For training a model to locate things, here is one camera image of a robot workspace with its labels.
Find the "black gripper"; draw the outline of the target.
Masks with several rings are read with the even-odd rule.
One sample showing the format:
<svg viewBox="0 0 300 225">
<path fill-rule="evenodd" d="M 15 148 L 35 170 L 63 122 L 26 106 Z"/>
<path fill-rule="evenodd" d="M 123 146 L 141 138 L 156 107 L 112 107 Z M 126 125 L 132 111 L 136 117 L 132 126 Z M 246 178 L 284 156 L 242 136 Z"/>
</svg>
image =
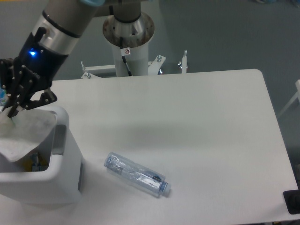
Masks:
<svg viewBox="0 0 300 225">
<path fill-rule="evenodd" d="M 48 88 L 68 56 L 42 46 L 39 41 L 44 35 L 44 32 L 30 34 L 18 57 L 0 60 L 0 87 L 6 93 L 3 110 L 10 108 L 8 117 L 57 101 L 57 96 Z M 41 90 L 44 92 L 40 99 L 31 100 L 33 94 Z"/>
</svg>

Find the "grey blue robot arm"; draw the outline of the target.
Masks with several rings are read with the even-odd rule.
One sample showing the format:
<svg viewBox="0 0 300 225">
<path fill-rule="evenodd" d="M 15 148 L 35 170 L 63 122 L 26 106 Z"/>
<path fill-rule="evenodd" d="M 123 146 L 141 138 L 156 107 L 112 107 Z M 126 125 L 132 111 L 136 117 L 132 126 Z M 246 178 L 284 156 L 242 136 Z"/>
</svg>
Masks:
<svg viewBox="0 0 300 225">
<path fill-rule="evenodd" d="M 113 15 L 122 23 L 141 16 L 139 0 L 50 0 L 18 56 L 0 60 L 3 110 L 12 118 L 57 101 L 52 81 L 94 17 Z"/>
</svg>

